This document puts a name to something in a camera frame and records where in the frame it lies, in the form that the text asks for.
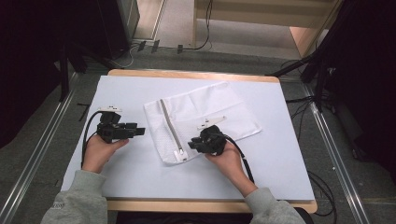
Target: wooden table edge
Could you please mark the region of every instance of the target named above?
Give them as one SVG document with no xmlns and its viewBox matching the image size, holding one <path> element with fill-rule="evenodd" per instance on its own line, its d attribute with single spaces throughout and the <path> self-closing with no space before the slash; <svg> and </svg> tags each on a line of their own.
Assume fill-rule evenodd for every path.
<svg viewBox="0 0 396 224">
<path fill-rule="evenodd" d="M 312 201 L 289 201 L 293 207 L 301 207 L 307 213 L 318 210 L 318 204 Z M 244 201 L 214 201 L 214 200 L 155 200 L 155 199 L 107 199 L 107 209 L 112 211 L 139 212 L 195 212 L 195 213 L 251 213 Z"/>
<path fill-rule="evenodd" d="M 279 83 L 277 77 L 267 77 L 263 75 L 240 75 L 212 72 L 184 72 L 172 70 L 123 70 L 113 69 L 108 72 L 109 76 L 115 77 L 172 77 L 172 78 L 197 78 L 215 79 L 228 81 L 254 81 L 254 82 L 274 82 Z"/>
</svg>

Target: person's left hand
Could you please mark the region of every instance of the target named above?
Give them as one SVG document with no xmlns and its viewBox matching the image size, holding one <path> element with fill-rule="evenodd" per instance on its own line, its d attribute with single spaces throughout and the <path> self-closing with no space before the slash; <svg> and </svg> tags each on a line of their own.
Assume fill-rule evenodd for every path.
<svg viewBox="0 0 396 224">
<path fill-rule="evenodd" d="M 119 140 L 114 143 L 106 143 L 99 135 L 94 135 L 87 144 L 84 163 L 81 170 L 101 173 L 104 165 L 120 147 L 125 146 L 129 139 Z"/>
</svg>

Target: white board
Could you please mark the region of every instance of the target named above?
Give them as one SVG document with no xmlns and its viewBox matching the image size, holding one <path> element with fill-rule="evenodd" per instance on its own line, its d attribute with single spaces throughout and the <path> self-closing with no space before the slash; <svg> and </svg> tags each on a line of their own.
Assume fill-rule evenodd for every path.
<svg viewBox="0 0 396 224">
<path fill-rule="evenodd" d="M 122 108 L 120 122 L 146 127 L 106 164 L 106 197 L 143 199 L 242 199 L 239 191 L 204 155 L 166 165 L 154 147 L 143 104 L 219 82 L 207 79 L 161 77 L 101 77 L 88 118 L 98 107 Z M 262 132 L 237 142 L 247 157 L 255 183 L 268 187 L 279 200 L 315 200 L 304 160 L 279 83 L 230 81 L 261 123 Z M 89 134 L 96 131 L 98 115 Z M 64 176 L 62 190 L 80 169 L 82 136 Z"/>
</svg>

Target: person's right hand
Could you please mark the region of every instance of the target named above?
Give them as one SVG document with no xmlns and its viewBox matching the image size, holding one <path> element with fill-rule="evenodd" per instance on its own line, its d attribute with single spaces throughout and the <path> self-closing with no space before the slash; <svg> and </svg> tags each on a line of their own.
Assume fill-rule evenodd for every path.
<svg viewBox="0 0 396 224">
<path fill-rule="evenodd" d="M 208 160 L 215 163 L 219 170 L 229 179 L 233 177 L 245 175 L 242 169 L 241 155 L 238 149 L 227 141 L 224 146 L 223 153 L 219 156 L 213 156 L 211 154 L 205 154 Z"/>
<path fill-rule="evenodd" d="M 233 144 L 227 142 L 223 153 L 219 156 L 211 154 L 205 154 L 205 156 L 218 166 L 219 170 L 230 179 L 244 197 L 257 189 L 256 185 L 245 175 L 242 169 L 241 155 Z"/>
</svg>

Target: hand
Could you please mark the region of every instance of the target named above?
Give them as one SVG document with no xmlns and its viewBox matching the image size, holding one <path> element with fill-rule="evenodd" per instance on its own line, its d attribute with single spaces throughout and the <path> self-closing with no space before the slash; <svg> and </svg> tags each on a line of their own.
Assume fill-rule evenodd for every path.
<svg viewBox="0 0 396 224">
<path fill-rule="evenodd" d="M 211 154 L 205 154 L 205 156 L 218 166 L 219 170 L 230 179 L 244 197 L 257 189 L 257 186 L 245 175 L 242 169 L 241 155 L 233 144 L 227 142 L 223 153 L 219 156 Z"/>
<path fill-rule="evenodd" d="M 99 135 L 94 135 L 87 144 L 84 163 L 81 170 L 101 173 L 105 163 L 120 147 L 125 146 L 128 139 L 119 140 L 114 143 L 106 143 Z"/>
</svg>

